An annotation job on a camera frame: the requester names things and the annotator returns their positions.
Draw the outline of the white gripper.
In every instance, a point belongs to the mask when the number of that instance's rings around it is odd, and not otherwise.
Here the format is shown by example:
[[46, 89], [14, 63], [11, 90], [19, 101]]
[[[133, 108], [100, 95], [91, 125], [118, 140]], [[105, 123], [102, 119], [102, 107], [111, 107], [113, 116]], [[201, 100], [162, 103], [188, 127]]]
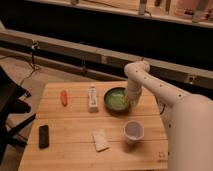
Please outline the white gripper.
[[138, 85], [128, 84], [125, 88], [126, 100], [132, 105], [136, 106], [142, 95], [142, 87]]

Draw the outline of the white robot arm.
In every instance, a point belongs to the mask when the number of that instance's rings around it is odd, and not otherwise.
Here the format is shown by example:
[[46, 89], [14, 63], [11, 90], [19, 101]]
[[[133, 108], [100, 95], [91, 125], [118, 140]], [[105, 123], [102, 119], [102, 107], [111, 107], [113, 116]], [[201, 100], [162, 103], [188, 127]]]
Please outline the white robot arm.
[[142, 88], [171, 108], [168, 171], [213, 171], [213, 100], [192, 94], [149, 74], [147, 61], [125, 66], [125, 93], [138, 103]]

